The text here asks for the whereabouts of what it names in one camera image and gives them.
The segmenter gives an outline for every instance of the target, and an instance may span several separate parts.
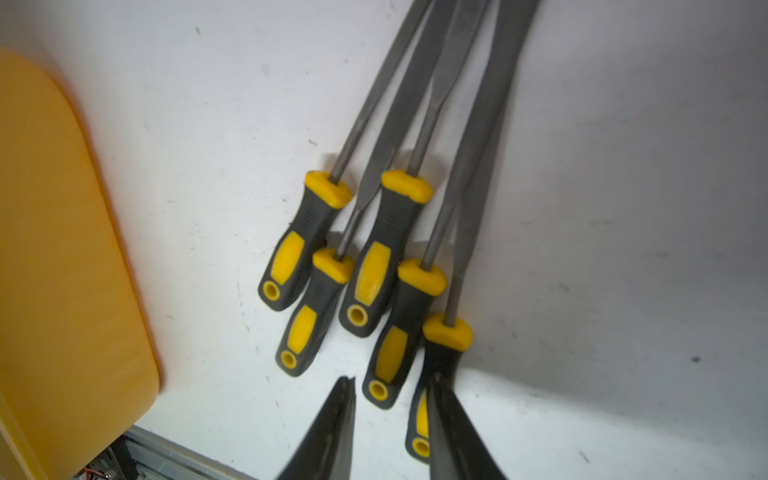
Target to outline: yellow tray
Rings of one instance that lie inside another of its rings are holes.
[[[0,478],[71,478],[158,383],[77,118],[0,48]]]

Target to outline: yellow grip insert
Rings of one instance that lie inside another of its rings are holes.
[[[315,320],[317,320],[317,312],[305,305],[301,307],[296,318],[293,319],[293,325],[290,326],[290,333],[288,334],[288,348],[296,353],[301,353],[304,347],[312,336],[312,331],[315,329]]]
[[[328,172],[309,172],[304,177],[304,184],[331,208],[340,210],[352,200],[352,192],[342,181],[339,181],[338,185],[332,184],[328,176]]]
[[[424,205],[432,198],[432,187],[421,177],[411,177],[404,170],[389,170],[382,175],[382,185]]]
[[[355,285],[355,299],[358,302],[365,306],[371,306],[373,300],[379,295],[391,253],[389,247],[379,242],[373,242],[368,249],[366,258],[362,260],[360,265],[360,272]]]
[[[339,262],[333,258],[335,254],[336,251],[333,248],[322,248],[317,250],[312,255],[312,264],[315,268],[331,277],[334,282],[346,285],[346,283],[349,282],[349,279],[352,278],[352,270],[355,269],[355,262],[353,262],[352,258],[349,256],[345,256],[344,260]]]
[[[296,232],[288,233],[288,236],[280,244],[275,254],[275,260],[272,262],[272,271],[270,275],[280,285],[288,281],[301,257],[304,249],[304,239]]]
[[[448,279],[438,267],[433,265],[429,272],[422,270],[421,260],[416,258],[403,260],[397,267],[397,276],[430,296],[439,296],[448,286]]]
[[[376,358],[376,376],[387,383],[392,383],[402,365],[402,356],[406,353],[408,333],[394,326],[386,333],[386,338]]]
[[[422,390],[422,396],[419,398],[419,407],[416,410],[416,433],[420,437],[416,437],[411,442],[413,451],[418,453],[424,458],[429,457],[429,422],[427,419],[427,390]]]
[[[472,344],[472,329],[458,317],[454,326],[445,325],[444,320],[444,313],[430,315],[422,327],[424,338],[457,352],[465,352]]]
[[[422,396],[419,399],[419,409],[416,411],[416,433],[429,438],[429,422],[427,421],[427,389],[422,390]]]

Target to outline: white surface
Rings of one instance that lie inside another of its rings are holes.
[[[363,374],[376,335],[338,323],[304,376],[282,374],[290,311],[257,284],[407,6],[2,5],[2,43],[65,86],[117,212],[164,374],[140,426],[267,480],[333,380]],[[768,478],[766,7],[542,5],[461,305],[475,345],[457,392],[510,478]],[[445,179],[488,33],[430,180]],[[359,397],[353,478],[428,478],[402,447],[420,362],[391,411]]]

